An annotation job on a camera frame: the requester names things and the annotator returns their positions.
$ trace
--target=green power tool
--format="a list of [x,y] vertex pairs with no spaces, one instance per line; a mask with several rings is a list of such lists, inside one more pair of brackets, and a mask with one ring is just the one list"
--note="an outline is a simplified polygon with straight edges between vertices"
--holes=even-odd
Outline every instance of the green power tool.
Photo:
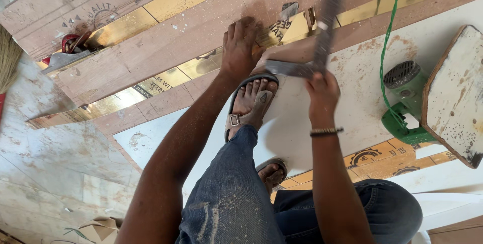
[[[412,60],[397,64],[384,75],[384,85],[400,99],[400,102],[391,106],[391,109],[402,119],[409,113],[421,121],[423,88],[427,79],[421,67]],[[381,121],[395,138],[406,144],[436,141],[421,124],[413,129],[402,127],[390,110],[384,113]]]

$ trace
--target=dusty floor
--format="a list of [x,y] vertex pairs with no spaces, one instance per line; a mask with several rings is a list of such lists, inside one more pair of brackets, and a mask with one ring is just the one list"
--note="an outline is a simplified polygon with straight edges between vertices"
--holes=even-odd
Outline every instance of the dusty floor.
[[40,111],[74,106],[26,54],[18,68],[0,123],[0,229],[26,244],[83,243],[64,228],[123,217],[140,174],[89,122],[31,130]]

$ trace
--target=sandal buckle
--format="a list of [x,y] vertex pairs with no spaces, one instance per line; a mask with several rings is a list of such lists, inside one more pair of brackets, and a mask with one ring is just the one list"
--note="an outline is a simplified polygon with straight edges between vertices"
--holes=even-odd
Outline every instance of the sandal buckle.
[[231,115],[230,116],[230,123],[231,123],[231,126],[237,126],[240,124],[240,118],[239,118],[239,115],[238,114],[235,114],[235,115]]

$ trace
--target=sandal strap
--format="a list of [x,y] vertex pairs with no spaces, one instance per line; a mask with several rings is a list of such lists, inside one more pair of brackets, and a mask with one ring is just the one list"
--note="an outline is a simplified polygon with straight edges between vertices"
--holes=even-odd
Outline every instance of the sandal strap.
[[243,116],[240,116],[240,114],[229,114],[226,117],[225,131],[238,125],[253,125],[256,129],[259,129],[263,123],[263,114],[267,110],[272,97],[273,93],[271,91],[259,91],[250,113]]

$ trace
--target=ripped jeans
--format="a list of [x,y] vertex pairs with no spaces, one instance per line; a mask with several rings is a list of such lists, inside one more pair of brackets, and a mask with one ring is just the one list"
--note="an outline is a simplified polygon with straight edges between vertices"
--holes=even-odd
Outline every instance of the ripped jeans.
[[[279,190],[270,203],[255,170],[255,145],[257,131],[247,125],[220,149],[186,202],[176,243],[323,243],[311,190]],[[378,244],[412,239],[423,215],[409,192],[378,179],[354,188]]]

